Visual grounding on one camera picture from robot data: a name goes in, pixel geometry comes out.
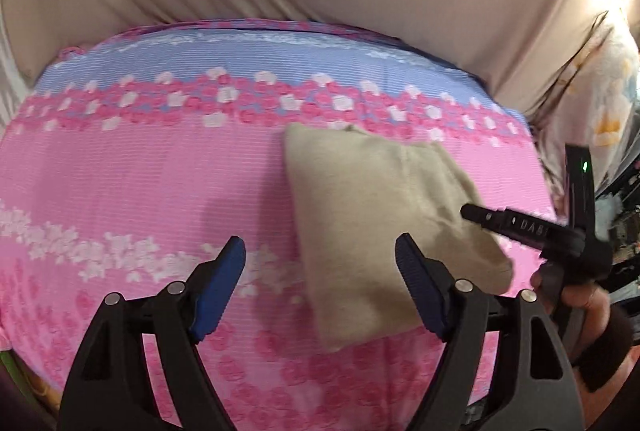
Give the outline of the white satin fabric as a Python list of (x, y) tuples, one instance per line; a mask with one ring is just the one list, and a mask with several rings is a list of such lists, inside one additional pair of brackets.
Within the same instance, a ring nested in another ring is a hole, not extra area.
[(23, 102), (32, 94), (34, 79), (18, 68), (6, 14), (0, 14), (0, 126), (6, 131)]

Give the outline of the pink blue floral bedsheet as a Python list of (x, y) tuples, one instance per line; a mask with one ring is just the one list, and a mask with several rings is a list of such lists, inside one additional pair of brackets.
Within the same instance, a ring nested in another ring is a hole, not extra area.
[(154, 295), (230, 236), (247, 262), (198, 348), (241, 430), (400, 430), (442, 346), (424, 329), (320, 347), (282, 134), (438, 142), (494, 208), (552, 217), (525, 119), (470, 75), (348, 27), (222, 21), (64, 52), (1, 140), (1, 344), (62, 389), (103, 298)]

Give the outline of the white floral pillow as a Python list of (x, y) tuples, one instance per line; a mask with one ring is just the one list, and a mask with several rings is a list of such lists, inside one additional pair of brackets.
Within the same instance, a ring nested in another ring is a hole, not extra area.
[(567, 144), (590, 151), (595, 188), (615, 177), (632, 139), (638, 73), (638, 47), (626, 17), (603, 13), (530, 118), (544, 180), (559, 214), (565, 212)]

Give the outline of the cluttered background shelf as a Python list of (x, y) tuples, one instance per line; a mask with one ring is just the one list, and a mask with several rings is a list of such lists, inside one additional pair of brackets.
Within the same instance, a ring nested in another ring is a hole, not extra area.
[(639, 155), (626, 158), (596, 200), (597, 236), (613, 251), (613, 267), (601, 286), (613, 303), (639, 295)]

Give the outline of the cream knitted small sweater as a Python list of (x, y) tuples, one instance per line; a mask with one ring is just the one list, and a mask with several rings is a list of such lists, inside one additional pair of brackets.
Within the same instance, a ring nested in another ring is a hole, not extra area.
[(401, 144), (354, 127), (299, 124), (284, 132), (284, 163), (308, 298), (329, 351), (405, 333), (420, 317), (395, 261), (408, 233), (457, 278), (502, 295), (512, 260), (462, 219), (483, 199), (438, 143)]

